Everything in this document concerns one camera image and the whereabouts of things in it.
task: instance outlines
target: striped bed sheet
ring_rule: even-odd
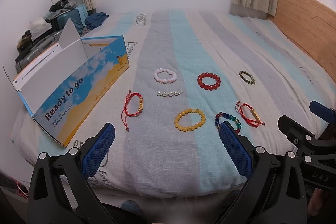
[[[327,123],[310,113],[309,103],[316,100],[336,107],[335,82],[269,20],[185,11],[126,13],[111,15],[86,37],[108,35],[124,35],[130,68],[95,106],[66,149],[41,131],[22,108],[11,138],[30,163],[43,151],[60,155],[80,147],[110,122],[116,129],[115,141],[95,177],[88,179],[90,185],[159,198],[224,193],[242,185],[245,178],[219,139],[216,113],[239,119],[236,102],[250,104],[265,126],[253,128],[242,121],[240,134],[269,153],[283,155],[294,147],[278,130],[280,116],[289,116],[318,137]],[[158,68],[175,71],[177,81],[155,82]],[[243,82],[241,70],[251,73],[256,84]],[[217,74],[221,87],[201,89],[197,77],[202,72]],[[129,132],[120,119],[128,90],[144,98],[141,115],[127,119]],[[157,96],[158,91],[176,90],[183,93]],[[138,104],[131,100],[129,112],[136,112]],[[177,130],[174,118],[187,108],[203,110],[205,125],[191,132]],[[180,124],[199,119],[188,115]]]

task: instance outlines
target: textured blue pad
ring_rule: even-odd
[[[310,103],[309,109],[311,113],[314,113],[328,123],[336,122],[334,112],[330,108],[327,108],[316,101],[312,101]]]
[[[229,153],[236,169],[241,176],[250,179],[252,175],[252,160],[241,142],[226,123],[219,128],[219,137]]]
[[[84,179],[93,177],[96,174],[115,136],[116,131],[114,126],[109,124],[83,158],[82,175]]]

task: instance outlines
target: red tassel string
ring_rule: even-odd
[[[130,102],[130,100],[132,99],[133,96],[138,96],[140,99],[142,99],[142,96],[141,96],[140,93],[135,92],[135,93],[132,93],[132,94],[131,94],[131,91],[129,90],[129,91],[128,91],[128,94],[126,95],[124,109],[122,110],[121,115],[120,115],[121,120],[122,120],[122,122],[123,122],[123,124],[124,124],[124,126],[125,126],[125,129],[126,129],[127,131],[129,130],[129,128],[128,128],[128,126],[127,126],[127,122],[126,122],[126,118],[127,118],[127,116],[129,116],[129,117],[135,117],[135,116],[139,115],[139,114],[142,112],[142,109],[139,108],[139,111],[136,112],[136,113],[133,113],[133,114],[129,114],[129,113],[128,113],[128,111],[127,111],[127,105],[128,105],[128,103]],[[123,120],[123,117],[122,117],[124,112],[125,112],[125,121]]]
[[[248,107],[252,113],[253,113],[254,109],[249,104],[241,104],[241,106],[239,107],[239,103],[240,103],[240,101],[238,101],[236,103],[236,111],[245,120],[245,122],[247,124],[249,124],[252,127],[258,127],[260,124],[262,124],[263,126],[265,125],[265,123],[261,122],[260,119],[258,121],[256,121],[256,120],[246,118],[245,115],[243,114],[243,106]]]

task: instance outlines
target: cardboard box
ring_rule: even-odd
[[[129,62],[123,36],[81,39],[71,20],[57,47],[27,66],[13,86],[34,121],[67,146]]]

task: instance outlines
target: red string bracelet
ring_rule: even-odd
[[[132,99],[133,96],[138,96],[138,97],[140,98],[140,102],[139,102],[139,110],[138,110],[138,112],[136,112],[136,113],[129,114],[128,111],[127,111],[127,105],[128,105],[128,103],[130,102],[130,100]],[[128,91],[128,94],[127,94],[127,96],[126,96],[126,99],[125,99],[125,106],[124,106],[124,109],[122,110],[121,115],[120,115],[121,120],[123,121],[123,124],[124,124],[124,126],[125,126],[125,129],[126,129],[127,131],[128,131],[128,129],[129,129],[128,126],[127,126],[127,122],[126,122],[126,118],[127,118],[127,116],[129,116],[129,117],[136,117],[136,116],[138,116],[138,115],[142,112],[142,110],[143,110],[143,98],[142,98],[141,94],[140,94],[140,93],[137,93],[137,92],[131,94],[131,91],[129,90],[129,91]],[[124,112],[125,112],[125,122],[124,122],[124,120],[123,120],[123,113],[124,113]]]
[[[260,124],[262,124],[263,126],[265,125],[264,122],[260,121],[260,118],[259,118],[258,114],[255,112],[255,110],[249,104],[241,104],[241,106],[239,107],[239,103],[240,103],[240,101],[238,101],[236,103],[236,111],[245,120],[245,122],[247,124],[249,124],[252,127],[258,127]],[[255,118],[255,120],[248,119],[248,118],[245,117],[245,115],[243,114],[243,106],[246,106],[250,109],[250,111],[251,111],[253,117]]]

